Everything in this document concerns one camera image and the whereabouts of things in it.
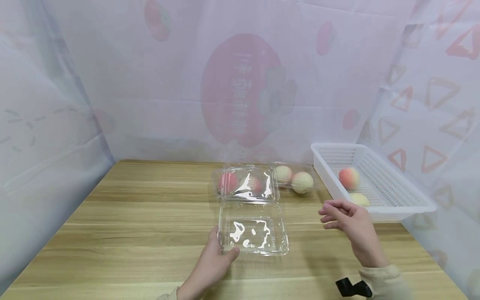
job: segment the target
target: peach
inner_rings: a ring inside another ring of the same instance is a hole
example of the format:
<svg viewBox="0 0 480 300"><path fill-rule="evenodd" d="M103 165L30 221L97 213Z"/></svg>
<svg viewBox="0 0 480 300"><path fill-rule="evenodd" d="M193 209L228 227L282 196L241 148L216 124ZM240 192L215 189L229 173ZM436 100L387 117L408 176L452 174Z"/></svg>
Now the peach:
<svg viewBox="0 0 480 300"><path fill-rule="evenodd" d="M363 206L363 207L370 206L370 201L368 200L367 197L365 197L364 194L360 194L359 192L353 192L353 193L350 193L350 198L352 199L352 202L358 206Z"/></svg>
<svg viewBox="0 0 480 300"><path fill-rule="evenodd" d="M224 173L218 180L218 188L225 191L225 194L234 192L239 186L239 180L234 173Z"/></svg>
<svg viewBox="0 0 480 300"><path fill-rule="evenodd" d="M354 190L359 186L360 175L355 168L347 168L340 171L338 180L347 190Z"/></svg>
<svg viewBox="0 0 480 300"><path fill-rule="evenodd" d="M290 183L292 180L292 169L287 166L278 166L275 168L276 179L280 184Z"/></svg>
<svg viewBox="0 0 480 300"><path fill-rule="evenodd" d="M307 172L298 172L292 177L292 188L298 194L305 194L313 187L313 177Z"/></svg>
<svg viewBox="0 0 480 300"><path fill-rule="evenodd" d="M260 179L249 174L240 181L239 190L252 191L254 195L260 195L263 193L263 185Z"/></svg>

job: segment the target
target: finger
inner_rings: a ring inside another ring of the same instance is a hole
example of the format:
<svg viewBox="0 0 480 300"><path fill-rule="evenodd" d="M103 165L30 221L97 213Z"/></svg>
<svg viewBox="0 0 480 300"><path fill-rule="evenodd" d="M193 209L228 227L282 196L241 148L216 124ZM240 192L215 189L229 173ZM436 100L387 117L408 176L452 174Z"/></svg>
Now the finger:
<svg viewBox="0 0 480 300"><path fill-rule="evenodd" d="M338 227L338 222L327 223L324 225L325 229L340 229Z"/></svg>
<svg viewBox="0 0 480 300"><path fill-rule="evenodd" d="M348 216L343 214L341 211L338 210L338 208L331 206L327 202L324 204L324 211L327 213L327 215L333 217L334 220L337 221L344 221L348 219Z"/></svg>
<svg viewBox="0 0 480 300"><path fill-rule="evenodd" d="M343 213L344 215L347 215L348 216L348 211L343 209L343 208L339 208L338 209L341 213ZM321 210L318 211L318 214L321 215L321 216L325 216L327 215L327 212L322 208Z"/></svg>
<svg viewBox="0 0 480 300"><path fill-rule="evenodd" d="M325 203L328 203L336 208L343 208L346 211L350 211L350 209L356 209L359 207L358 205L345 199L327 200L325 201Z"/></svg>
<svg viewBox="0 0 480 300"><path fill-rule="evenodd" d="M240 248L235 247L223 255L223 258L228 261L228 264L234 262L240 255Z"/></svg>
<svg viewBox="0 0 480 300"><path fill-rule="evenodd" d="M213 227L213 229L208 234L208 241L218 240L218 225Z"/></svg>
<svg viewBox="0 0 480 300"><path fill-rule="evenodd" d="M320 219L320 222L322 223L328 223L335 221L335 218L333 216L324 216L323 218Z"/></svg>

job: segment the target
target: clear plastic container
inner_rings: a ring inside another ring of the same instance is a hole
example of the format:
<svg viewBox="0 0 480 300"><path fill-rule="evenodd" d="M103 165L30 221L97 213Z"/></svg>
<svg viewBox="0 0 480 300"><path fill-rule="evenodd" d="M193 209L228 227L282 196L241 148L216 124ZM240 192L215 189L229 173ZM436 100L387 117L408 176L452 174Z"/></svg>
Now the clear plastic container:
<svg viewBox="0 0 480 300"><path fill-rule="evenodd" d="M280 188L293 189L300 194L320 188L318 175L313 166L283 162L275 162L272 166Z"/></svg>
<svg viewBox="0 0 480 300"><path fill-rule="evenodd" d="M270 165L225 164L213 176L214 192L223 200L276 202L280 198Z"/></svg>
<svg viewBox="0 0 480 300"><path fill-rule="evenodd" d="M277 204L223 202L218 228L218 240L224 252L234 247L264 256L288 252L288 237Z"/></svg>

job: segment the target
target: wrist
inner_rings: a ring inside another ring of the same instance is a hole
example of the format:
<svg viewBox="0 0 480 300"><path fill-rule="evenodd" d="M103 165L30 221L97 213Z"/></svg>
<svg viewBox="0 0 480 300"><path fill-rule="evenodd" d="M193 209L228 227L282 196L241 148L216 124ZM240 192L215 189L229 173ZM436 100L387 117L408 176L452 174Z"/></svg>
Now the wrist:
<svg viewBox="0 0 480 300"><path fill-rule="evenodd" d="M190 278L188 278L177 290L177 300L200 299L204 292L204 288L195 284Z"/></svg>
<svg viewBox="0 0 480 300"><path fill-rule="evenodd" d="M360 264L366 268L385 268L390 265L388 257L381 249L369 253L362 260L359 261Z"/></svg>

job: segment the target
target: black strap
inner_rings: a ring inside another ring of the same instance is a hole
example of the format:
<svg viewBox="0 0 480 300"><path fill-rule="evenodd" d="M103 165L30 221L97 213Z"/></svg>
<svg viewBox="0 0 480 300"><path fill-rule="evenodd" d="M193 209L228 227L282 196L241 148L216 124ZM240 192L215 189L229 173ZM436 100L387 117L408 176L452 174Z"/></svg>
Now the black strap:
<svg viewBox="0 0 480 300"><path fill-rule="evenodd" d="M352 285L350 279L343 278L337 281L335 284L340 291L340 294L342 294L342 297L352 297L355 295L360 295L367 298L373 297L372 290L363 280L355 285Z"/></svg>

